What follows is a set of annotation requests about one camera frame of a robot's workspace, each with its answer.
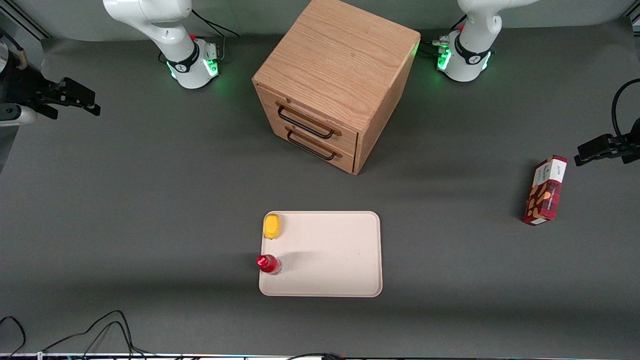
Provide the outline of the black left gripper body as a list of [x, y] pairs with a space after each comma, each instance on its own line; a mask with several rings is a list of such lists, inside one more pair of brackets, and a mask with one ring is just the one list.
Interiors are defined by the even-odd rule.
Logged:
[[622, 135], [622, 145], [626, 154], [621, 157], [624, 164], [631, 164], [640, 159], [640, 118], [636, 119], [630, 132]]

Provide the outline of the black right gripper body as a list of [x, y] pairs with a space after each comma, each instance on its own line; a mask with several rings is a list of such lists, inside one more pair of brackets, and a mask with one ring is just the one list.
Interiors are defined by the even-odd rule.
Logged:
[[1, 39], [2, 112], [35, 112], [35, 101], [48, 100], [51, 82], [29, 63], [24, 48], [15, 39]]

